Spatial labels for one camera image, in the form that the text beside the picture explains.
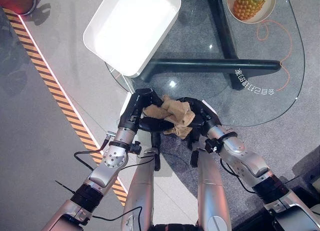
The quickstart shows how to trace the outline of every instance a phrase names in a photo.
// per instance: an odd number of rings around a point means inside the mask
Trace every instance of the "black connector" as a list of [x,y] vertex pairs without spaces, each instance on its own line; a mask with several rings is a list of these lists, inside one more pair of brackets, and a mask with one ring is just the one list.
[[92,213],[103,197],[102,193],[98,192],[91,186],[82,184],[82,186],[72,196],[71,201]]
[[272,203],[286,195],[289,189],[274,174],[252,187],[264,204]]

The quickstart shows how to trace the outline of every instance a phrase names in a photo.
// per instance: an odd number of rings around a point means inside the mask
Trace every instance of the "pineapple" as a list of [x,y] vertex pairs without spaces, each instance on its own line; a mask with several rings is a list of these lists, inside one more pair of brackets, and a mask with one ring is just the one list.
[[235,0],[233,14],[239,20],[248,20],[256,15],[266,0]]

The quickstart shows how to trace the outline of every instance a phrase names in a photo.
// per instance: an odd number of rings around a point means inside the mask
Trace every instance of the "orange cable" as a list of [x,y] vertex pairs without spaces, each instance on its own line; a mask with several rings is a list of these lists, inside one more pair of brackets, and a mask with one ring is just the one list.
[[[290,50],[289,50],[289,53],[287,54],[287,56],[285,58],[283,58],[281,61],[280,61],[280,65],[281,67],[284,69],[284,71],[287,73],[288,75],[288,78],[287,78],[287,81],[286,83],[284,84],[283,87],[281,88],[278,88],[276,91],[280,91],[280,90],[283,90],[289,83],[289,80],[290,80],[290,73],[289,71],[287,70],[287,68],[283,65],[283,62],[288,59],[291,54],[292,54],[292,49],[293,49],[293,43],[292,43],[292,37],[291,37],[291,34],[290,32],[281,24],[281,23],[278,23],[274,20],[271,20],[271,19],[267,19],[267,20],[263,20],[261,23],[258,24],[257,28],[256,28],[256,37],[259,41],[265,41],[268,39],[269,37],[269,29],[268,29],[268,26],[266,23],[274,23],[274,24],[277,24],[280,28],[282,28],[286,34],[288,35],[289,39],[290,39]],[[264,38],[260,38],[260,35],[259,35],[259,32],[260,32],[260,29],[261,29],[261,26],[264,25],[265,27],[265,31],[266,31],[266,35]]]

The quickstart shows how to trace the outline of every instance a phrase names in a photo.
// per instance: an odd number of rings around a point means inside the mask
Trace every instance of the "black cable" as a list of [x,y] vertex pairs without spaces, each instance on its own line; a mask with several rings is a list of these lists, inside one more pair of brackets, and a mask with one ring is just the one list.
[[220,164],[221,164],[222,168],[223,168],[225,171],[227,171],[229,174],[231,174],[232,176],[238,177],[238,175],[236,175],[234,172],[229,171],[229,170],[225,167],[224,163],[222,162],[222,158],[220,158]]
[[108,218],[105,218],[105,217],[99,217],[99,216],[92,216],[92,218],[95,218],[95,219],[100,219],[100,220],[104,220],[104,221],[115,221],[117,219],[120,219],[122,216],[132,212],[132,211],[135,211],[137,209],[140,209],[139,211],[139,215],[138,215],[138,224],[139,224],[139,231],[141,231],[141,224],[140,224],[140,215],[141,215],[141,212],[142,212],[142,206],[139,206],[139,207],[135,207],[134,209],[131,209],[129,210],[128,212],[125,212],[123,214],[121,214],[119,217],[116,217],[116,218],[112,218],[112,219],[108,219]]
[[239,180],[241,186],[244,188],[245,191],[247,191],[247,192],[250,193],[250,194],[256,194],[256,192],[250,191],[250,190],[248,190],[248,189],[245,187],[245,185],[242,183],[242,181],[241,181],[241,179],[239,178],[239,176],[232,170],[232,168],[229,166],[229,164],[226,164],[226,165],[228,166],[228,168],[229,168],[230,170],[228,170],[228,169],[224,166],[224,164],[223,164],[223,162],[222,162],[222,158],[220,158],[220,164],[221,164],[222,168],[223,168],[225,171],[227,171],[227,172],[228,172],[229,174],[231,174],[232,176],[235,176],[235,177]]
[[75,152],[73,154],[73,156],[75,157],[76,160],[78,160],[80,163],[82,163],[83,165],[85,165],[86,167],[88,167],[91,171],[94,170],[93,167],[91,167],[89,164],[87,164],[85,161],[83,161],[81,158],[79,158],[77,155],[84,155],[84,154],[94,154],[94,153],[99,153],[100,151],[102,151],[107,144],[109,143],[109,135],[107,135],[107,137],[104,139],[103,144],[101,145],[101,148],[97,149],[97,150],[92,150],[92,151],[79,151],[79,152]]
[[145,164],[147,164],[147,163],[150,163],[152,160],[155,159],[154,156],[151,156],[151,157],[153,157],[153,158],[152,158],[151,160],[147,161],[147,162],[138,163],[138,164],[134,164],[134,165],[129,165],[129,166],[127,166],[127,167],[122,168],[120,171],[125,170],[125,169],[127,169],[127,168],[134,167],[134,166],[145,165]]

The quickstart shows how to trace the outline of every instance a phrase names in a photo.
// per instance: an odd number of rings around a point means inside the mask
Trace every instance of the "gray floor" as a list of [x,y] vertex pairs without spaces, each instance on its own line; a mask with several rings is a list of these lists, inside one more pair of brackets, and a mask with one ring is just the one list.
[[[0,230],[40,230],[90,171],[73,158],[85,149],[0,9]],[[87,161],[94,165],[91,158]],[[97,216],[123,207],[109,192]],[[88,230],[116,230],[120,221],[95,220]]]

